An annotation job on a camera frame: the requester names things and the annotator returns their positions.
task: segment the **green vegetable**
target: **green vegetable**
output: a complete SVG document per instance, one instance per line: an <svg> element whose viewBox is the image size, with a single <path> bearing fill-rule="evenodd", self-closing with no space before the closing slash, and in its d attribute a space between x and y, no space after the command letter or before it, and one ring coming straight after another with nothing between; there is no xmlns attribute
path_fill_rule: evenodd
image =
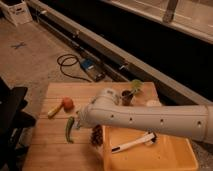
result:
<svg viewBox="0 0 213 171"><path fill-rule="evenodd" d="M66 139L68 143L73 143L72 138L70 137L70 132L72 130L72 126L75 122L75 118L73 116L69 117L68 121L67 121L67 126L66 126Z"/></svg>
<svg viewBox="0 0 213 171"><path fill-rule="evenodd" d="M132 94L138 93L140 91L141 85L142 85L142 82L140 80L137 80L137 79L132 80L131 82Z"/></svg>

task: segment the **green pepper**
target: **green pepper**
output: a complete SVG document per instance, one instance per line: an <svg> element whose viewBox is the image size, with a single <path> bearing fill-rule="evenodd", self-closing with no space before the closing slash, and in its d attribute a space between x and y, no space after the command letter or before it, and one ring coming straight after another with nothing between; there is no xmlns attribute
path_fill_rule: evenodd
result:
<svg viewBox="0 0 213 171"><path fill-rule="evenodd" d="M73 140L70 137L70 132L72 130L72 126L73 126L74 122L75 122L75 118L73 116L69 117L69 119L67 121L66 132L65 132L65 134L66 134L65 136L66 136L68 143L73 143Z"/></svg>

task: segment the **yellow tray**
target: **yellow tray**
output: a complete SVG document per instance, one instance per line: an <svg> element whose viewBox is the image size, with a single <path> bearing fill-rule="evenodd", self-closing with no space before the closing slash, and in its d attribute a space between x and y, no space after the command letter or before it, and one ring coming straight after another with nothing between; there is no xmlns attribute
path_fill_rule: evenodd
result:
<svg viewBox="0 0 213 171"><path fill-rule="evenodd" d="M157 134L156 144L140 144L112 154L111 149L141 137L143 131L103 127L105 171L195 171L198 163L185 138Z"/></svg>

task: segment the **table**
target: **table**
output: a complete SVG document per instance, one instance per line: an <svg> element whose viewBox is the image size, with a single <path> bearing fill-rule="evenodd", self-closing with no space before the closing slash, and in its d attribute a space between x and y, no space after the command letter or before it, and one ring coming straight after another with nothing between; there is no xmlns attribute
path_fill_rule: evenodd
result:
<svg viewBox="0 0 213 171"><path fill-rule="evenodd" d="M51 83L49 84L43 107L37 121L32 142L23 166L24 171L74 170L101 171L103 160L96 148L90 145L90 129L73 130L74 144L68 144L65 138L67 118L87 105L103 88L110 87L118 91L130 89L130 83ZM62 97L71 97L75 109L66 114L61 110L54 119L47 118L47 111L58 105ZM155 86L146 82L142 86L141 96L134 103L145 104L148 100L158 100Z"/></svg>

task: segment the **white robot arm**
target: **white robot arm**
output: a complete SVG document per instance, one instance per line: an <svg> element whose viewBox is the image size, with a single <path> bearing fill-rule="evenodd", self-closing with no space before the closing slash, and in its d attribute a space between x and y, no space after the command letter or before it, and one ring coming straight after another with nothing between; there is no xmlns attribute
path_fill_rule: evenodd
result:
<svg viewBox="0 0 213 171"><path fill-rule="evenodd" d="M213 106L118 106L119 95L106 88L78 112L81 126L109 125L187 137L213 144Z"/></svg>

